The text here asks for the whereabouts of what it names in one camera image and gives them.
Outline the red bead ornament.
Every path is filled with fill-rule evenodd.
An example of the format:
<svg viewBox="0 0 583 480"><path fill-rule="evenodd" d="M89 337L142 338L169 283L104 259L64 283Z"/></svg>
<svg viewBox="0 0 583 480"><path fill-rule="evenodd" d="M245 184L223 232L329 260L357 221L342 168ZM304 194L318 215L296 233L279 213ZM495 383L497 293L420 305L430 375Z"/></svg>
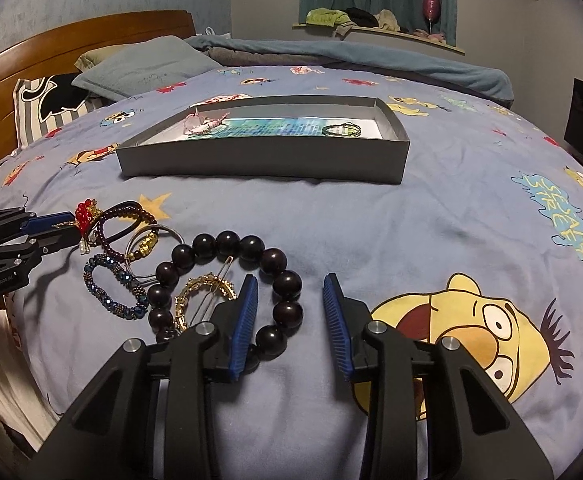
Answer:
<svg viewBox="0 0 583 480"><path fill-rule="evenodd" d="M81 235L79 248L82 255L86 255L91 251L90 233L96 219L101 214L102 211L98 208L98 202L94 198L88 198L78 203L76 207L75 218Z"/></svg>

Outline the gold wreath hair clip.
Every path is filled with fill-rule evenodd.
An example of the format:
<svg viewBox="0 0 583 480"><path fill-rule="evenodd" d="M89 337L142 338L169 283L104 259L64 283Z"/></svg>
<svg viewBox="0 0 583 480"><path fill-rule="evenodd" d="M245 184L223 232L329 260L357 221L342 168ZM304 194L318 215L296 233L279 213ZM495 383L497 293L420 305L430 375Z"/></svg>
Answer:
<svg viewBox="0 0 583 480"><path fill-rule="evenodd" d="M218 272L189 278L181 291L173 297L173 323L178 333L183 333L199 322L208 321L214 307L221 300L237 298L234 285L226 278L233 262L234 258L228 257ZM202 294L200 303L192 313L188 312L191 300L199 294Z"/></svg>

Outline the green gold bangle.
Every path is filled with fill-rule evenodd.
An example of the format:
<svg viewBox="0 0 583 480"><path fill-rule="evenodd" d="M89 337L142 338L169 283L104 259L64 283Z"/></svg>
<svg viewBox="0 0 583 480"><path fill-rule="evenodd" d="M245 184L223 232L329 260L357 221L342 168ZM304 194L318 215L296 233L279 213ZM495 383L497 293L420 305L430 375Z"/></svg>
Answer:
<svg viewBox="0 0 583 480"><path fill-rule="evenodd" d="M323 136L337 136L337 138L360 138L362 128L354 122L326 125L321 130Z"/></svg>

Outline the striped black white pillow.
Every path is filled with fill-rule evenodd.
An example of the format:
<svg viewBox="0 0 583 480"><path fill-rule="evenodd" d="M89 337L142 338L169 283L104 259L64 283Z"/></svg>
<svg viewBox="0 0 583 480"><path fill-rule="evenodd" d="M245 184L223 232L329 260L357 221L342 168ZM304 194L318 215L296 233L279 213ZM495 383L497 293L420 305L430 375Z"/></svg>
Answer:
<svg viewBox="0 0 583 480"><path fill-rule="evenodd" d="M77 77L77 73L68 73L16 82L13 104L19 148L107 104L92 92L74 86Z"/></svg>

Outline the wooden headboard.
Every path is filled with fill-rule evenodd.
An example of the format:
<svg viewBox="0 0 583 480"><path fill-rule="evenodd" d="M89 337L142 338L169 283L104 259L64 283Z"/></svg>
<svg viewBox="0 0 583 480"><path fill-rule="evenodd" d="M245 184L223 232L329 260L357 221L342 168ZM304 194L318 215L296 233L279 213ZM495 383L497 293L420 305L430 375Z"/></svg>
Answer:
<svg viewBox="0 0 583 480"><path fill-rule="evenodd" d="M0 159L17 148L12 92L19 79L70 73L76 69L77 58L93 49L195 34L188 11L128 12L53 28L0 52Z"/></svg>

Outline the grey blue pillow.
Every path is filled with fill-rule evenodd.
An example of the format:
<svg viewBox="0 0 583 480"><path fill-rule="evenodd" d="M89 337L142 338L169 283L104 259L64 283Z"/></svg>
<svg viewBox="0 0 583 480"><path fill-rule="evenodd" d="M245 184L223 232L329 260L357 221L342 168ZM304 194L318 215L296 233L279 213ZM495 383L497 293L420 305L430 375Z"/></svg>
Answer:
<svg viewBox="0 0 583 480"><path fill-rule="evenodd" d="M122 101L220 70L221 65L176 36L115 44L82 53L72 85L108 101Z"/></svg>

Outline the blue cartoon bedspread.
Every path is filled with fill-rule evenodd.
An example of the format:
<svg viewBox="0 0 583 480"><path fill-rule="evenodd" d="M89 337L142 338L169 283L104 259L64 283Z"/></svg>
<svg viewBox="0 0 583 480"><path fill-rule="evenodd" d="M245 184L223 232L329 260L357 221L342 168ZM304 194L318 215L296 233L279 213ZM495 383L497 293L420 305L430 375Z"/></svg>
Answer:
<svg viewBox="0 0 583 480"><path fill-rule="evenodd" d="M398 105L411 146L398 185L287 179L127 179L122 143L193 104L258 96L368 96ZM389 322L497 339L489 375L554 471L583 449L583 167L535 125L486 100L350 70L211 70L83 116L0 163L0 209L37 214L145 203L187 240L231 230L282 249L305 319L279 358L214 388L226 479L354 479L366 418L334 365L322 283Z"/></svg>

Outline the grey shallow cardboard box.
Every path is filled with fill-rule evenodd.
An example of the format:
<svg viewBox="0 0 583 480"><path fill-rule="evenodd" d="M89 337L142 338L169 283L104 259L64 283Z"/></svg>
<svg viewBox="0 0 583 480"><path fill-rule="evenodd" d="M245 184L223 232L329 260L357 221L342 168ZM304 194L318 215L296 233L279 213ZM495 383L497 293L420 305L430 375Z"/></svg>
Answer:
<svg viewBox="0 0 583 480"><path fill-rule="evenodd" d="M205 119L324 117L374 119L383 136L243 136L188 138ZM210 176L361 181L398 184L411 141L388 105L368 96L263 96L197 104L122 143L124 177Z"/></svg>

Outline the teal folded blanket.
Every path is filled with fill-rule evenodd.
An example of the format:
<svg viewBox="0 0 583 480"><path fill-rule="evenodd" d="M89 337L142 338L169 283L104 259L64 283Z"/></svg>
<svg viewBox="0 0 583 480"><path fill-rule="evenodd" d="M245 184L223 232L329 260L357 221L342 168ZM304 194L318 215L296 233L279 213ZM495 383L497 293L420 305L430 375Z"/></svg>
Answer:
<svg viewBox="0 0 583 480"><path fill-rule="evenodd" d="M515 100L513 85L503 70L408 50L340 40L246 40L200 35L185 41L226 67L316 65L363 70L434 84L505 107Z"/></svg>

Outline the green cloth on sill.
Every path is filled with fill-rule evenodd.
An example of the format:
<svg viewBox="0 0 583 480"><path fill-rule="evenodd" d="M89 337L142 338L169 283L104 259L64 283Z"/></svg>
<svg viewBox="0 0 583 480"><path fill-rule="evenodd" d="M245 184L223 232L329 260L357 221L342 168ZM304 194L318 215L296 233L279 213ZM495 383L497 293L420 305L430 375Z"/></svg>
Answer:
<svg viewBox="0 0 583 480"><path fill-rule="evenodd" d="M336 28L338 26L352 24L352 21L345 11L328 8L315 8L311 9L305 16L305 24Z"/></svg>

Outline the black cloth on sill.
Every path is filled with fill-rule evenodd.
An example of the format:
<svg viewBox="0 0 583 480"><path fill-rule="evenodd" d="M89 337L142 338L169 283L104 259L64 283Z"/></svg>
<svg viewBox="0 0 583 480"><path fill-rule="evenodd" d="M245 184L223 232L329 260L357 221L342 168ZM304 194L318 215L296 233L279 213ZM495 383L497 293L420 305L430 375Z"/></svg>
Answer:
<svg viewBox="0 0 583 480"><path fill-rule="evenodd" d="M354 6L347 8L345 13L349 16L349 20L359 27L376 28L379 26L376 16L363 9Z"/></svg>

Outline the wooden window sill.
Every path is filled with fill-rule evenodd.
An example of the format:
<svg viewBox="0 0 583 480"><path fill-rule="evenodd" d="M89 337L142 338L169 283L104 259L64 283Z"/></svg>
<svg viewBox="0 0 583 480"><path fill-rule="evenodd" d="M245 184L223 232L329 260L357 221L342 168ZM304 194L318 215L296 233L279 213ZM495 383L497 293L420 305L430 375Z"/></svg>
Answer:
<svg viewBox="0 0 583 480"><path fill-rule="evenodd" d="M465 56L466 52L451 44L443 44L440 41L433 41L428 38L407 34L406 32L389 32L386 29L369 28L361 26L348 26L345 33L339 35L334 27L308 25L305 23L295 23L291 25L293 30L303 30L309 36L331 37L342 41L350 40L357 42L367 42L368 44L380 44L380 38L401 41L401 44L419 44L429 49L438 49L445 52Z"/></svg>

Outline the beige cloth on sill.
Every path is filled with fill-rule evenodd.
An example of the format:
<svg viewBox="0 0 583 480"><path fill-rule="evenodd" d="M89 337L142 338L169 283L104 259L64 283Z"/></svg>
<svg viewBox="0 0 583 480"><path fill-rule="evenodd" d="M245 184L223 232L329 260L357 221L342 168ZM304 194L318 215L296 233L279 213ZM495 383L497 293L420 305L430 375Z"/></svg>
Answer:
<svg viewBox="0 0 583 480"><path fill-rule="evenodd" d="M377 21L378 29L386 30L386 32L401 32L401 27L392 10L381 9L374 15L374 18Z"/></svg>

